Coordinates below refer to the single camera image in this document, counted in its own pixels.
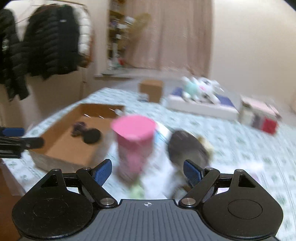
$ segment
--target open cardboard box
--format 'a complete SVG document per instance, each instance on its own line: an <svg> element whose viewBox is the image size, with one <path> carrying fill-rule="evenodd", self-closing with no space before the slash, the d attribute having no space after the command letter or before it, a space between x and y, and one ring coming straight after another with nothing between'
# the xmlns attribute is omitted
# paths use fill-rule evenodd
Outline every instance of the open cardboard box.
<svg viewBox="0 0 296 241"><path fill-rule="evenodd" d="M124 111L124 106L80 104L74 108L41 136L43 148L29 151L36 166L46 171L60 168L63 172L76 172L101 163L114 140L111 122L117 117L116 109ZM78 121L84 121L87 128L100 130L101 139L86 144L81 136L72 137L73 124Z"/></svg>

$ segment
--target black puffer jacket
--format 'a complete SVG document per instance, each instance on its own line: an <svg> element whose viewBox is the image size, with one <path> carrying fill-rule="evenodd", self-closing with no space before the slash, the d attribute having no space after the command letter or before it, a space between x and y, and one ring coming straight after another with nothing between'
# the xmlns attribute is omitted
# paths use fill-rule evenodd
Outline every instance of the black puffer jacket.
<svg viewBox="0 0 296 241"><path fill-rule="evenodd" d="M44 79L77 70L79 26L71 6L42 6L29 20L23 43L26 70Z"/></svg>
<svg viewBox="0 0 296 241"><path fill-rule="evenodd" d="M21 100L29 95L24 67L13 13L0 9L0 83L5 85L9 100L16 95Z"/></svg>

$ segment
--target white puffer jacket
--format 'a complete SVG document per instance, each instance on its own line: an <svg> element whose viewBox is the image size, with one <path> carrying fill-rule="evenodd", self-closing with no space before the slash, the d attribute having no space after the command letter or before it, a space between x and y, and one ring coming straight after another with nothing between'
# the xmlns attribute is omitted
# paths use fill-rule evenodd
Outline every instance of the white puffer jacket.
<svg viewBox="0 0 296 241"><path fill-rule="evenodd" d="M92 25L89 13L82 7L73 8L74 16L79 25L78 53L81 56L90 56L90 45L92 35Z"/></svg>

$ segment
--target floor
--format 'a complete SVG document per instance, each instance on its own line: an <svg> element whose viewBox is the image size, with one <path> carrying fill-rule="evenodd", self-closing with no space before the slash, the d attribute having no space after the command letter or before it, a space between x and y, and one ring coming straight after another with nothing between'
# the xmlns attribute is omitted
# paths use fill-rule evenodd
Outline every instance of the floor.
<svg viewBox="0 0 296 241"><path fill-rule="evenodd" d="M8 168L0 163L0 240L16 241L20 237L12 222L11 212L23 194L22 187L16 183Z"/></svg>

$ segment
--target crosshair marking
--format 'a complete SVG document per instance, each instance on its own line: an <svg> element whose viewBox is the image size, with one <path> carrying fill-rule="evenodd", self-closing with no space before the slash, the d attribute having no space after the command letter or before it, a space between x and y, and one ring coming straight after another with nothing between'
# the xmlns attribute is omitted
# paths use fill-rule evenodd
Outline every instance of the crosshair marking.
<svg viewBox="0 0 296 241"><path fill-rule="evenodd" d="M150 203L150 202L146 202L146 203L144 203L144 205L145 205L146 207L150 207L150 206L152 205L152 203Z"/></svg>

